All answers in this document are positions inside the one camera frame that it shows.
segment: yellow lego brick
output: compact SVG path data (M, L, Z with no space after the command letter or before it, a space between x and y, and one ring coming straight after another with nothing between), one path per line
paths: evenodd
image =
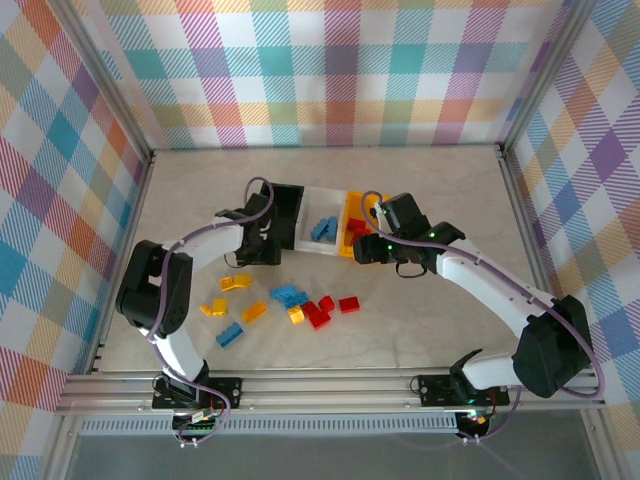
M251 275L236 275L236 278L233 279L233 286L235 288L249 288L251 282Z
M293 307L289 309L289 318L291 318L291 323L294 325L298 325L299 323L304 322L304 312L300 307Z
M264 302L257 302L242 312L242 320L244 320L244 323L249 325L250 323L253 323L256 318L260 318L265 313L267 313L267 306Z
M236 288L236 286L233 283L233 278L224 277L220 279L220 290L222 290L223 292L228 292L229 290L233 290L234 288Z
M214 298L213 308L211 314L214 317L221 317L227 314L227 299L226 298Z

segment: red lego brick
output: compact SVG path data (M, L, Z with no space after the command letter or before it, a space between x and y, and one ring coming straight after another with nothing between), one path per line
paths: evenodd
M365 228L367 226L367 222L364 220L358 220L357 218L350 218L347 222L347 230L350 232L354 232L359 228Z
M302 306L302 311L309 318L311 318L316 313L320 313L321 312L321 310L318 308L318 306L313 302L305 303Z
M311 325L313 325L314 330L319 330L320 328L324 327L327 323L329 323L329 320L331 320L329 314L327 312L323 312L322 310L319 310L317 313L314 313L309 317L309 321L311 322Z
M368 228L359 228L358 230L353 232L353 238L351 239L351 246L353 246L353 244L356 243L356 240L358 240L360 237L362 237L363 235L369 235L370 233L371 233L371 230L369 230Z
M327 295L326 297L323 297L322 300L318 302L318 305L320 306L322 311L327 313L332 312L336 308L336 304L334 303L333 299L329 295Z
M340 304L340 311L342 313L349 312L357 312L360 310L360 302L358 302L358 297L349 297L338 300Z

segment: white floor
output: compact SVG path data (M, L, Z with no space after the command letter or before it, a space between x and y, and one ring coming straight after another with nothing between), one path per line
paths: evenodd
M344 190L410 192L432 224L448 221L484 253L531 281L495 153L491 147L236 150L160 153L136 242L175 239L224 208L242 206L245 183L272 182ZM511 331L471 295L432 274L404 280L391 265L361 266L342 257L284 251L279 267L248 267L254 286L224 294L229 315L199 310L221 296L218 280L237 271L222 260L193 279L187 328L211 369L449 366L474 348L516 344ZM314 331L294 326L268 290L295 283L315 301L357 295L361 311L334 314ZM258 300L266 316L223 349L215 336ZM113 318L103 371L155 370L159 363L126 320Z

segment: plaid wall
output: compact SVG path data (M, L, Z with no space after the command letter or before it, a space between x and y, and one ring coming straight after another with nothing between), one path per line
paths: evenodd
M44 0L0 4L0 479L40 464L142 161Z
M159 148L494 143L570 3L75 1Z
M558 294L586 302L640 478L640 0L601 0L516 153Z

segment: purple cable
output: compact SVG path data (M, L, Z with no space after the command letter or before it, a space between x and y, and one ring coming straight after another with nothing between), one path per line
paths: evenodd
M247 217L247 218L230 220L228 222L222 222L217 224L205 225L204 227L200 227L197 230L194 230L193 232L185 235L181 240L178 240L176 243L171 245L171 247L165 254L164 259L162 261L162 271L160 273L160 282L161 282L160 283L160 306L158 308L158 315L156 316L156 320L152 325L151 329L149 330L149 333L146 335L146 338L147 340L149 340L149 342L153 344L153 350L155 351L156 355L160 359L162 366L166 368L167 371L172 376L174 376L176 379L180 380L181 382L185 383L186 385L189 385L190 387L196 388L198 390L202 390L203 392L207 392L211 395L215 395L216 397L220 398L225 404L224 415L218 422L218 425L216 426L216 428L214 428L210 433L208 433L204 437L200 438L198 441L194 441L194 445L199 445L200 443L203 443L209 440L227 422L227 420L229 419L229 414L231 413L231 403L229 402L229 399L227 398L227 396L224 395L222 392L219 392L218 390L214 390L213 388L206 387L204 385L199 385L197 383L194 383L190 381L188 378L176 372L167 363L165 358L162 356L162 352L160 352L160 349L153 342L153 338L156 332L158 331L158 328L160 327L160 323L162 323L162 318L164 317L164 312L166 311L166 308L167 308L166 278L167 278L167 270L169 268L169 259L171 258L171 255L173 254L173 252L175 252L178 249L178 247L180 247L181 245L185 245L189 240L192 240L202 235L205 232L208 232L210 230L215 230L220 227L230 227L232 225L242 225L243 223L253 222L254 220L257 220L258 218L263 216L265 213L267 213L271 208L271 205L273 205L273 199L275 197L275 194L273 191L273 186L271 185L271 183L269 183L269 181L266 178L253 177L251 180L249 180L249 182L247 183L247 186L244 189L244 203L245 204L247 203L247 198L249 196L249 189L251 188L251 185L253 184L253 182L258 180L262 180L262 182L269 189L269 201L267 202L267 205L262 210L260 210L255 215L251 215L250 217ZM178 431L178 438L180 439L181 442L185 441L184 438L182 437L182 429Z
M512 288L513 290L515 290L516 292L518 292L519 294L523 295L526 298L531 298L533 303L536 306L542 308L547 313L549 313L549 315L551 315L558 322L560 322L560 325L562 325L571 334L571 336L576 340L576 342L578 342L578 345L580 345L580 347L587 354L587 357L589 357L589 361L591 362L591 364L593 365L594 370L596 371L596 377L598 378L598 387L596 388L595 392L592 392L592 393L581 393L581 392L576 392L576 391L571 390L571 389L566 388L566 387L562 387L562 390L567 392L567 393L569 393L569 394L571 394L571 395L574 395L576 397L585 398L585 399L597 398L600 395L602 395L602 392L604 392L604 388L605 388L605 379L604 379L604 372L602 370L602 366L600 365L600 362L596 358L595 353L593 352L593 350L591 349L589 344L586 342L586 340L584 338L582 338L580 333L578 333L578 331L569 322L567 322L564 318L562 318L562 315L560 315L558 312L553 310L553 308L551 308L550 305L547 305L542 300L540 300L538 297L531 295L526 288L521 287L520 285L518 285L517 282L515 282L514 280L509 278L509 276L505 275L503 272L501 272L494 265L492 265L492 264L480 259L479 257L477 257L476 255L473 255L472 253L466 252L466 251L461 250L461 249L456 248L456 247L452 247L450 245L442 245L442 244L433 243L433 242L414 242L414 241L411 241L411 240L404 240L404 239L397 238L397 237L394 237L392 235L389 235L388 233L383 232L382 230L380 230L378 227L376 227L374 225L374 223L371 221L371 218L369 218L369 214L367 213L367 208L366 208L366 203L365 202L366 202L366 199L367 199L367 197L369 195L377 196L378 197L378 202L382 202L383 198L382 198L382 195L380 195L380 193L374 192L372 190L369 190L368 192L365 192L362 195L362 199L361 199L361 203L360 203L360 207L362 209L362 215L363 215L365 221L367 222L369 227L371 227L371 229L373 231L375 231L378 235L380 235L382 238L386 238L387 240L390 240L392 242L399 243L401 245L407 245L409 247L437 248L437 249L440 249L440 250L446 250L446 251L454 253L456 255L460 255L461 257L464 257L464 258L466 258L466 259L468 259L468 260L470 260L470 261L472 261L474 263L477 263L478 265L480 265L483 268L485 268L489 273L491 273L492 275L497 277L499 280L501 280L508 287Z

